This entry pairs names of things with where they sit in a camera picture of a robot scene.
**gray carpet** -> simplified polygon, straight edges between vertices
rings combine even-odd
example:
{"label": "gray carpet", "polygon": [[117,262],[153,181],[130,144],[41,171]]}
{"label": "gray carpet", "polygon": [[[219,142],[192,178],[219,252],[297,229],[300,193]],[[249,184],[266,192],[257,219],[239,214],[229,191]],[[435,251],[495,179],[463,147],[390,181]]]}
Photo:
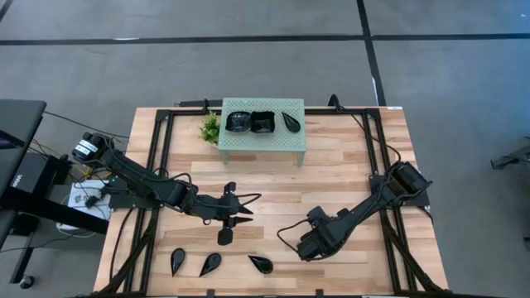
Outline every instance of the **gray carpet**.
{"label": "gray carpet", "polygon": [[[373,34],[530,32],[528,2],[365,0]],[[0,39],[360,34],[354,0],[15,0]],[[489,160],[528,144],[530,41],[376,41],[388,105],[403,106],[450,288],[527,297],[530,189],[524,166]],[[137,107],[223,97],[375,105],[362,41],[136,46],[0,46],[0,98],[128,134]],[[69,152],[84,132],[45,116],[36,139]],[[41,225],[36,244],[60,236]],[[103,239],[37,249],[30,290],[7,284],[17,253],[0,255],[2,296],[88,294]],[[23,244],[10,237],[4,249]]]}

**black dish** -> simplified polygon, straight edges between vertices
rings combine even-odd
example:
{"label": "black dish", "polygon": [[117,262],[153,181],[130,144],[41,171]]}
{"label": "black dish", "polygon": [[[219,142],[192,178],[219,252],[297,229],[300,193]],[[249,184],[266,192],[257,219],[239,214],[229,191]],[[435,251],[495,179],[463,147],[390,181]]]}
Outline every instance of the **black dish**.
{"label": "black dish", "polygon": [[283,121],[285,121],[285,126],[290,132],[297,133],[300,131],[300,123],[295,118],[289,116],[287,113],[282,113]]}
{"label": "black dish", "polygon": [[200,271],[199,277],[203,276],[208,272],[212,272],[219,265],[221,265],[221,255],[217,252],[210,254],[206,258],[205,264],[203,265],[202,270]]}
{"label": "black dish", "polygon": [[175,276],[175,273],[181,268],[184,259],[186,258],[186,252],[182,248],[177,248],[171,254],[171,276]]}
{"label": "black dish", "polygon": [[226,130],[230,132],[244,132],[250,128],[249,112],[232,112],[226,118]]}
{"label": "black dish", "polygon": [[265,257],[248,256],[248,258],[250,259],[250,261],[252,261],[254,266],[263,274],[271,273],[272,269],[274,268],[271,260]]}
{"label": "black dish", "polygon": [[250,131],[255,133],[274,132],[274,112],[252,112]]}

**wooden table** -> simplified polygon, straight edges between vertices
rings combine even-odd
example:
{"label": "wooden table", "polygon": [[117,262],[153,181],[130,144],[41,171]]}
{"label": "wooden table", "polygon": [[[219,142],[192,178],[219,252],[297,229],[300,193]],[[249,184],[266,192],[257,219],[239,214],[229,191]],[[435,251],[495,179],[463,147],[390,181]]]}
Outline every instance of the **wooden table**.
{"label": "wooden table", "polygon": [[[155,112],[155,108],[139,108],[132,125],[127,156],[143,165],[147,162]],[[388,144],[401,152],[404,161],[416,166],[404,112],[381,108],[381,115]],[[201,219],[163,209],[148,295],[205,296],[207,289],[215,289],[216,295],[314,295],[315,289],[323,289],[327,295],[392,293],[378,214],[360,224],[344,248],[324,261],[300,261],[276,236],[278,229],[304,219],[307,211],[317,205],[326,213],[335,214],[369,196],[366,141],[350,116],[306,116],[307,153],[302,168],[296,166],[296,155],[285,153],[230,156],[230,163],[225,166],[217,149],[199,139],[203,119],[176,117],[168,161],[170,175],[190,173],[203,194],[220,196],[224,184],[232,180],[238,183],[237,194],[260,192],[263,197],[248,206],[255,213],[254,221],[236,227],[234,242],[224,247],[216,243],[219,223],[204,226]],[[155,164],[160,160],[162,139]],[[378,144],[374,145],[380,159]],[[389,154],[395,161],[392,151]],[[402,213],[412,255],[435,283],[446,288],[431,220],[413,207],[403,207]],[[110,219],[95,291],[108,283],[110,260],[125,214],[126,210],[119,210]],[[133,211],[118,246],[115,271],[129,254],[135,218]],[[301,225],[282,236],[295,244],[308,230],[308,226]],[[171,277],[170,255],[176,248],[186,250],[186,260],[177,275]],[[211,252],[223,256],[221,266],[198,277]],[[407,288],[402,260],[396,254],[402,288]],[[259,273],[247,255],[270,258],[274,272],[266,276]],[[140,256],[134,290],[139,288],[142,262]]]}

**small black bowl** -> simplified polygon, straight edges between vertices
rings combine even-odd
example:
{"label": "small black bowl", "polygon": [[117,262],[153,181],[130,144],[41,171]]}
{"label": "small black bowl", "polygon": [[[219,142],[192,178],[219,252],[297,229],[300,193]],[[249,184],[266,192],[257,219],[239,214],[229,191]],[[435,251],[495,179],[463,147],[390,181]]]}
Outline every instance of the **small black bowl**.
{"label": "small black bowl", "polygon": [[255,133],[274,132],[274,112],[252,112],[250,131]]}
{"label": "small black bowl", "polygon": [[244,132],[250,128],[249,112],[232,112],[226,118],[226,130],[230,132]]}

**black floor stripe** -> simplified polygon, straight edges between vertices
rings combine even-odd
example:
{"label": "black floor stripe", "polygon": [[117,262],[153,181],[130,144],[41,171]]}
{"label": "black floor stripe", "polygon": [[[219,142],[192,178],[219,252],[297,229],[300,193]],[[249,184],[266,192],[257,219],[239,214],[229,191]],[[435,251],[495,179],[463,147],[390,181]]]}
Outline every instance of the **black floor stripe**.
{"label": "black floor stripe", "polygon": [[63,40],[4,40],[0,46],[85,46],[85,45],[145,45],[281,41],[362,41],[361,35],[299,35],[299,36],[205,36],[153,37],[116,39],[63,39]]}
{"label": "black floor stripe", "polygon": [[3,4],[2,9],[0,9],[0,22],[2,22],[2,19],[5,17],[7,10],[11,6],[14,0],[6,0],[6,2]]}
{"label": "black floor stripe", "polygon": [[487,41],[530,39],[530,33],[375,35],[373,41]]}
{"label": "black floor stripe", "polygon": [[373,48],[373,42],[371,39],[372,34],[370,33],[368,16],[366,15],[366,8],[364,7],[363,0],[357,0],[357,8],[359,9],[359,17],[361,20],[361,26],[363,27],[363,36],[365,38],[364,45],[366,47],[366,53],[368,54],[368,63],[370,66],[370,73],[372,74],[373,78],[373,84],[375,85],[375,97],[377,99],[377,104],[380,106],[386,106],[387,100],[384,98],[383,83],[381,82],[378,60],[375,56],[375,50]]}

